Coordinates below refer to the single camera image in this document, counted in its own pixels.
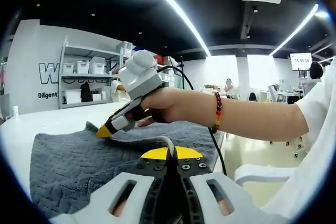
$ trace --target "beaded bracelet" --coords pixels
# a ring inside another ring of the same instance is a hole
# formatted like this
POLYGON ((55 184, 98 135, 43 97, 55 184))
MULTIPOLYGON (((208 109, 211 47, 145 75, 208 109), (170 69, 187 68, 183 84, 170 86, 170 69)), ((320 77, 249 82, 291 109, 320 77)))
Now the beaded bracelet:
POLYGON ((217 110, 216 110, 216 120, 214 126, 212 126, 212 133, 216 133, 219 129, 220 120, 222 118, 222 100, 221 95, 216 92, 215 93, 216 101, 217 101, 217 110))

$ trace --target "gray towel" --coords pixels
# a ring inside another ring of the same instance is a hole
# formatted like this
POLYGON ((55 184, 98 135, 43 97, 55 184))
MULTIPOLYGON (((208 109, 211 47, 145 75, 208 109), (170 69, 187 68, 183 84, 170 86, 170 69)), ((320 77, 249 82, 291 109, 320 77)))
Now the gray towel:
POLYGON ((215 147, 208 129, 188 122, 154 123, 120 131, 112 138, 96 137, 87 122, 83 131, 66 135, 37 134, 30 164, 33 203, 47 218, 72 214, 85 207, 92 192, 121 172, 130 172, 141 155, 165 143, 146 137, 167 136, 175 145, 201 152, 211 163, 215 147))

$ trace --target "black ceiling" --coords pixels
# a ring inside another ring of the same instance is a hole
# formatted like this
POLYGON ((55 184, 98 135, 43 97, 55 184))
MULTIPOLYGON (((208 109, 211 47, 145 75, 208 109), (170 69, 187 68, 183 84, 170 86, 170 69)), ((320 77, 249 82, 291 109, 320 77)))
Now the black ceiling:
MULTIPOLYGON (((208 47, 231 44, 279 45, 321 0, 282 0, 279 5, 241 0, 176 0, 195 25, 208 47), (252 7, 258 13, 251 12, 252 7), (249 15, 249 36, 242 36, 249 15)), ((29 0, 22 19, 39 18, 42 25, 62 26, 127 40, 152 52, 179 56, 181 51, 200 48, 194 35, 165 0, 29 0)), ((309 46, 330 32, 325 21, 313 18, 275 57, 290 51, 309 51, 309 46)), ((271 49, 211 50, 213 55, 269 53, 271 49)), ((331 57, 326 49, 318 53, 331 57)), ((204 58, 201 50, 184 54, 184 60, 204 58)))

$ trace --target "floor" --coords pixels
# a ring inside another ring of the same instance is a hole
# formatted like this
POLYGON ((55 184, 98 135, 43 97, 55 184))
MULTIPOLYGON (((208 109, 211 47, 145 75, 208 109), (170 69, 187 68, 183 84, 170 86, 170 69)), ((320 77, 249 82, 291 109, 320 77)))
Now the floor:
MULTIPOLYGON (((235 170, 242 164, 254 164, 274 167, 297 167, 306 153, 298 150, 298 140, 293 140, 289 146, 286 142, 270 142, 253 140, 229 134, 225 144, 225 166, 229 178, 234 178, 235 170)), ((243 189, 247 191, 257 207, 264 206, 270 198, 282 187, 283 183, 247 182, 243 189)))

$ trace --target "white sleeve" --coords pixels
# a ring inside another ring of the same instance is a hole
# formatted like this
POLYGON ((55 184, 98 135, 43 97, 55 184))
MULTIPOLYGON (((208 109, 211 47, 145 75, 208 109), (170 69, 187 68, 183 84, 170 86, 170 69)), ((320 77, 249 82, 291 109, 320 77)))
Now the white sleeve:
POLYGON ((333 66, 329 67, 321 82, 318 82, 305 97, 296 102, 306 119, 311 144, 317 140, 327 116, 334 81, 332 72, 336 70, 335 64, 336 62, 332 63, 333 66))
POLYGON ((117 91, 117 87, 120 85, 121 83, 117 80, 114 80, 111 82, 111 93, 115 94, 115 92, 117 91))

